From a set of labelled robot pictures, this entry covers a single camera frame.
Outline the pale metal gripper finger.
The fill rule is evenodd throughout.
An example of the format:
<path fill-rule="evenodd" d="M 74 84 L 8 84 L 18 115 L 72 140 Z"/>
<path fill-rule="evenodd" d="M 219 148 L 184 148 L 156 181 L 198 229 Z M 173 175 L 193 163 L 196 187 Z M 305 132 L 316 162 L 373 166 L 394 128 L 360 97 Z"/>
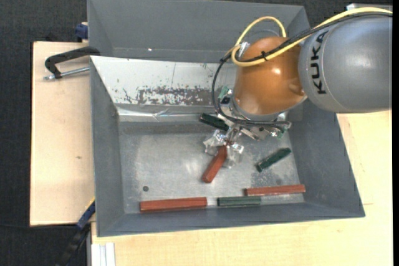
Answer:
<path fill-rule="evenodd" d="M 209 137 L 207 137 L 204 141 L 204 152 L 208 155 L 216 155 L 222 146 L 226 146 L 229 142 L 229 139 L 226 133 L 215 130 Z"/>
<path fill-rule="evenodd" d="M 230 169 L 239 164 L 243 151 L 244 146 L 239 143 L 228 144 L 226 146 L 226 160 L 224 166 Z"/>

